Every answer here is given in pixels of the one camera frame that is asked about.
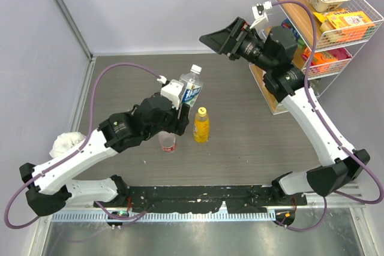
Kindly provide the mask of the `clear Pocari water bottle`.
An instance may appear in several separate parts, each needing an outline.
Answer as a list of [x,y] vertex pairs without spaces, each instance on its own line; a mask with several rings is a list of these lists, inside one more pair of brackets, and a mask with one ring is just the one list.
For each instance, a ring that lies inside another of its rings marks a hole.
[[182,95],[182,103],[193,107],[203,88],[203,82],[200,79],[200,74],[189,73],[182,74],[179,81],[184,84],[184,92]]

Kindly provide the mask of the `white blue bottle cap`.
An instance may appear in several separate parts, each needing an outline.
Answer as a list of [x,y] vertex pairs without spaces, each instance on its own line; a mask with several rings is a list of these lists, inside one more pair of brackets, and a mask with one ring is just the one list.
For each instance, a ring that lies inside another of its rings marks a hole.
[[195,65],[193,64],[191,66],[191,70],[190,70],[192,73],[195,73],[195,74],[200,74],[202,72],[202,68],[198,65]]

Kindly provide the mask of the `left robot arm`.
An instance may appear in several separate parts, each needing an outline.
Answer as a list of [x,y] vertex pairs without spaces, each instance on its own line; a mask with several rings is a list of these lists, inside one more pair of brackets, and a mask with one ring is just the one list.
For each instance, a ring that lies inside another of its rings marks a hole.
[[190,106],[176,108],[159,93],[134,105],[129,112],[112,114],[88,137],[63,155],[41,165],[26,163],[20,175],[27,183],[26,199],[37,216],[60,211],[68,204],[121,207],[130,195],[122,177],[77,180],[75,177],[102,160],[139,146],[159,132],[183,135]]

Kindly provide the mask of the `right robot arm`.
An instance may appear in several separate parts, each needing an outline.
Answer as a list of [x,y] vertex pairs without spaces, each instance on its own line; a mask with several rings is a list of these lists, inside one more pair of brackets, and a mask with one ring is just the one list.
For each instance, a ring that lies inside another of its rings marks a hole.
[[273,180],[274,203],[284,205],[294,194],[310,191],[326,197],[360,175],[361,164],[367,164],[370,156],[365,149],[356,150],[327,115],[317,115],[323,112],[321,106],[310,104],[309,100],[315,99],[314,92],[305,90],[304,73],[292,62],[297,43],[291,30],[274,26],[262,40],[255,29],[238,17],[226,28],[202,35],[199,40],[219,55],[232,61],[243,58],[263,70],[265,88],[295,118],[314,147],[320,166],[300,173],[288,172]]

